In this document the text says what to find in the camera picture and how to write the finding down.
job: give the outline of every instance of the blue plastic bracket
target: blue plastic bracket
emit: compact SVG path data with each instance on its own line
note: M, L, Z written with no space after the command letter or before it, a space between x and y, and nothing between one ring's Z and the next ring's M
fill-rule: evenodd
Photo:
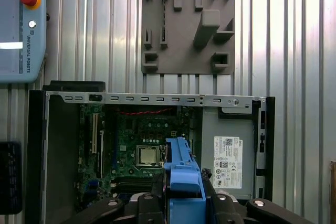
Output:
M204 224L205 193L200 168L185 139L167 138L166 142L171 145L172 161L163 167L170 173L170 190L195 194L191 198L169 199L170 223Z

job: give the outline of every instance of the pci slot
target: pci slot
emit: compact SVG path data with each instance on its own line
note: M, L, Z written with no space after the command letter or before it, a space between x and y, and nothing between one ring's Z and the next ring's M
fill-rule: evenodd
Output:
M93 114L92 119L92 153L97 153L97 135L98 135L99 113Z
M99 132L99 139L97 144L97 178L103 178L103 167L104 167L104 130Z

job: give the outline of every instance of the barcode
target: barcode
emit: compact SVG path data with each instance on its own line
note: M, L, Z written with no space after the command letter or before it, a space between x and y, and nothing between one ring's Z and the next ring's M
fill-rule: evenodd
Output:
M233 141L232 138L226 138L226 139L225 139L225 145L230 145L230 146L232 146L232 141Z

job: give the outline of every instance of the black plastic case part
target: black plastic case part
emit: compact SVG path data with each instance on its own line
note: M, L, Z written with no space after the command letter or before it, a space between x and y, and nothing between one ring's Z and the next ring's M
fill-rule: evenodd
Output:
M21 146L0 142L0 215L16 215L22 211Z

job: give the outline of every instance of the cpu socket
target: cpu socket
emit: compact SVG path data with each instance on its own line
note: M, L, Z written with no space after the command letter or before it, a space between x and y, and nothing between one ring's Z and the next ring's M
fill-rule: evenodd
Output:
M160 147L137 145L135 149L135 165L137 167L159 167Z

